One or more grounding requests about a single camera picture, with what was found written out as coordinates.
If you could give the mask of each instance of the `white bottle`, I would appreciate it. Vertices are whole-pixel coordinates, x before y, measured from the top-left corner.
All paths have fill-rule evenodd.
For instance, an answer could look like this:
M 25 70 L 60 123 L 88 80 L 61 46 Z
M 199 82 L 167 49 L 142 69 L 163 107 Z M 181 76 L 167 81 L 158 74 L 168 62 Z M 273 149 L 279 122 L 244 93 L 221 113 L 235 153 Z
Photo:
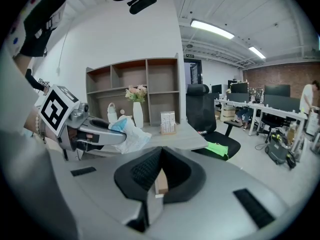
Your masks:
M 118 116 L 116 113 L 116 106 L 114 103 L 110 103 L 108 106 L 108 121 L 111 124 L 114 124 L 118 121 Z

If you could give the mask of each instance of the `doorway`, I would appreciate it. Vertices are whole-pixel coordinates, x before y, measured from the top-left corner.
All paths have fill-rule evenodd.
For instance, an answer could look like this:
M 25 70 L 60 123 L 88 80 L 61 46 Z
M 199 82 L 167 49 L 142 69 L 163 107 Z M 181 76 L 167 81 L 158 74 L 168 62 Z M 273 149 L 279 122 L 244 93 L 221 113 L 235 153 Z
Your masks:
M 185 88 L 188 85 L 202 84 L 202 63 L 199 59 L 184 59 Z

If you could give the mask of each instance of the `cable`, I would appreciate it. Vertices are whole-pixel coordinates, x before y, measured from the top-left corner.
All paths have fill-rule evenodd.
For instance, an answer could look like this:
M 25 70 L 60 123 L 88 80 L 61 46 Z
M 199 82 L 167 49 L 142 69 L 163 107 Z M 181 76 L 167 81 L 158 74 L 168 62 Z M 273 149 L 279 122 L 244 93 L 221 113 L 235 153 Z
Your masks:
M 268 144 L 261 143 L 261 144 L 256 145 L 254 148 L 255 148 L 256 150 L 259 150 L 259 151 L 260 151 L 260 150 L 263 150 L 267 145 L 268 145 Z
M 63 51 L 64 51 L 65 42 L 66 42 L 66 39 L 67 39 L 69 30 L 70 30 L 73 22 L 74 22 L 74 19 L 71 20 L 70 25 L 69 25 L 66 33 L 65 33 L 65 37 L 64 37 L 64 40 L 63 40 L 63 44 L 62 44 L 62 48 L 61 48 L 61 53 L 60 53 L 60 58 L 59 58 L 59 64 L 58 64 L 58 67 L 57 67 L 57 69 L 56 69 L 56 73 L 57 73 L 58 75 L 60 75 L 60 62 L 61 62 L 62 53 L 63 53 Z

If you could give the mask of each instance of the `white shirt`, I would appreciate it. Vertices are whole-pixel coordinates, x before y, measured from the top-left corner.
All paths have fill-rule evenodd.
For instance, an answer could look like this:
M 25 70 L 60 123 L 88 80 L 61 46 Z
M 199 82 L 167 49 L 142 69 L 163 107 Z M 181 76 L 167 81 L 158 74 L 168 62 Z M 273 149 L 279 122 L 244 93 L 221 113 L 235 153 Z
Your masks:
M 308 106 L 307 102 L 305 101 L 305 96 L 306 96 L 309 104 L 312 105 L 312 101 L 314 98 L 314 93 L 312 91 L 312 84 L 307 84 L 303 88 L 303 92 L 302 92 L 301 100 L 300 100 L 300 111 L 302 111 L 302 109 L 303 109 L 304 113 L 309 114 L 309 106 Z

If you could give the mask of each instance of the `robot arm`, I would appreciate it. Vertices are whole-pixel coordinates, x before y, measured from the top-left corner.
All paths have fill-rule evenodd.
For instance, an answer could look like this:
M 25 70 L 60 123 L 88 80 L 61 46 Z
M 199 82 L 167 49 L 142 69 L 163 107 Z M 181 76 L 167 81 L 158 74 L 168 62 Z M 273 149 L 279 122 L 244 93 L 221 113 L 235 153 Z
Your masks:
M 109 123 L 89 115 L 89 105 L 80 101 L 63 86 L 54 85 L 46 96 L 39 115 L 56 135 L 59 146 L 64 150 L 101 150 L 105 145 L 124 142 L 127 135 L 110 130 Z M 72 139 L 69 128 L 77 130 Z

